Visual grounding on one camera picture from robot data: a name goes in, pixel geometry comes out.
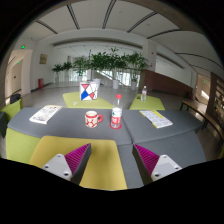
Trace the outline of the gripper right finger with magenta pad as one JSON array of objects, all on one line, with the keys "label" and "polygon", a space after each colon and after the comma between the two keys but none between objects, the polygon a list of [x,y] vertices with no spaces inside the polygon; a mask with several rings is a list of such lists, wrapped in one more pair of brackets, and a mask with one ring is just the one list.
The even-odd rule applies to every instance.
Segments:
[{"label": "gripper right finger with magenta pad", "polygon": [[168,155],[159,156],[137,144],[133,145],[132,154],[144,185],[181,170]]}]

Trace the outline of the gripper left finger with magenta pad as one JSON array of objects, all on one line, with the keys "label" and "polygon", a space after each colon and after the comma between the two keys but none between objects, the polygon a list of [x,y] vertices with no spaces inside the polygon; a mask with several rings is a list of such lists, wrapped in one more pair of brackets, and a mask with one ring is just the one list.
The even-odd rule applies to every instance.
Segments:
[{"label": "gripper left finger with magenta pad", "polygon": [[42,169],[79,185],[91,153],[91,144],[88,143],[66,155],[56,154]]}]

